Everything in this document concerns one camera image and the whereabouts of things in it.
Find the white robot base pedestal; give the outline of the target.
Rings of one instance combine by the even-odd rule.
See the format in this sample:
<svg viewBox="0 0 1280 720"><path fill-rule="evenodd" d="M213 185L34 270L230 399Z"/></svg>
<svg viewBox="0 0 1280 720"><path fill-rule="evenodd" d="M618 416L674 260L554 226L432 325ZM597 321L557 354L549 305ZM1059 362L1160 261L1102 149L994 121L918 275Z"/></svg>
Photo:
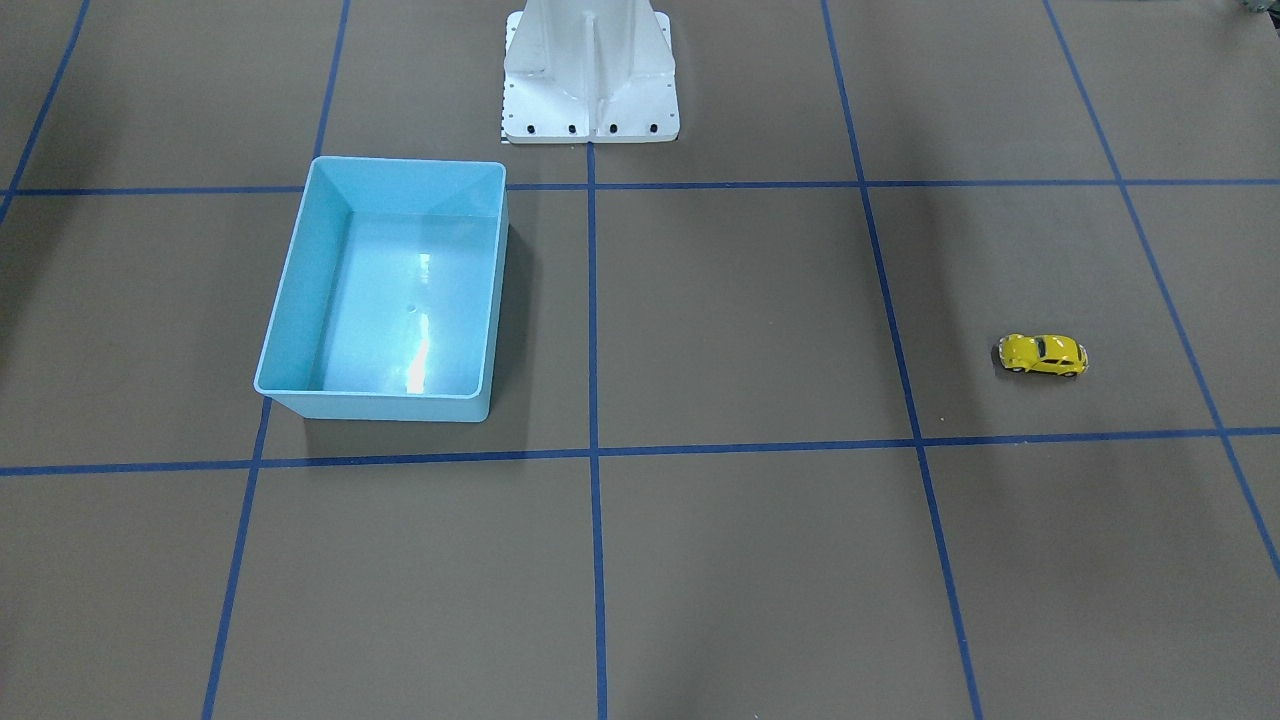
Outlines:
<svg viewBox="0 0 1280 720"><path fill-rule="evenodd" d="M681 113L672 24L649 1L527 1L506 18L500 137L666 143Z"/></svg>

